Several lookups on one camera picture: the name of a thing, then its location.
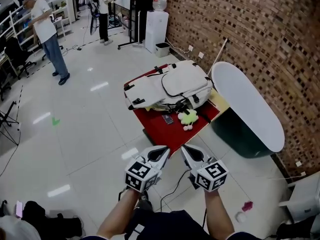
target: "red tablecloth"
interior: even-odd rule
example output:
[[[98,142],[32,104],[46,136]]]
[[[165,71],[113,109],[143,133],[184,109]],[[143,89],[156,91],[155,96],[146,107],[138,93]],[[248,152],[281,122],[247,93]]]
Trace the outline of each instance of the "red tablecloth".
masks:
[[[157,71],[151,70],[135,79],[154,74]],[[213,121],[214,118],[219,114],[217,110],[210,102],[205,102],[201,107],[197,108],[198,115],[206,115],[210,121]],[[155,111],[151,109],[147,111],[145,108],[138,108],[133,110],[136,117],[142,123],[148,137],[150,137],[156,145],[166,145],[171,149],[171,155],[176,152],[183,144],[191,140],[198,132],[201,131],[209,123],[204,117],[199,116],[199,119],[193,123],[193,129],[184,131],[183,125],[178,119],[177,113],[171,113],[170,116],[173,119],[172,124],[167,124],[162,117],[164,112]]]

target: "black and white marker cube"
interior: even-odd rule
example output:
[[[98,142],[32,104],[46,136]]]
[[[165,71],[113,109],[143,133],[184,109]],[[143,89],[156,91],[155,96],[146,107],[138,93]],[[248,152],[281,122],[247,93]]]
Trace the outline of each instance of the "black and white marker cube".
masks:
[[[131,159],[125,168],[125,184],[139,192],[146,191],[157,183],[161,171],[136,159]]]
[[[229,171],[225,164],[218,160],[198,169],[195,183],[206,191],[212,192],[225,183],[228,173]]]

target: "blue jeans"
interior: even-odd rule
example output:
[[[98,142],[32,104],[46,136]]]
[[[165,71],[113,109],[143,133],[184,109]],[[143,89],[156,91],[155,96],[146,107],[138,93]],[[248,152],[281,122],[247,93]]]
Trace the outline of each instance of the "blue jeans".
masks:
[[[68,69],[62,56],[58,39],[54,34],[47,41],[42,44],[45,55],[52,62],[55,72],[58,72],[61,78],[65,78],[68,75]]]

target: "white stool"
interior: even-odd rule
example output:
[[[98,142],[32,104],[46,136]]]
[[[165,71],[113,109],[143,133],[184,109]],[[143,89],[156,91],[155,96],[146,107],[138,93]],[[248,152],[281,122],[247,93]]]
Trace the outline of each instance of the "white stool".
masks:
[[[287,206],[295,223],[320,213],[320,171],[288,187],[294,187],[290,200],[279,207]]]

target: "white oval tabletop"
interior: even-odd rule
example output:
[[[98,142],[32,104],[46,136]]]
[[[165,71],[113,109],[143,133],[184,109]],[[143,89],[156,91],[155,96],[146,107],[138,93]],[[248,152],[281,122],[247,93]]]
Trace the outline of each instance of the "white oval tabletop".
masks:
[[[217,62],[211,72],[217,92],[254,134],[273,151],[285,145],[284,129],[250,80],[240,69],[228,62]]]

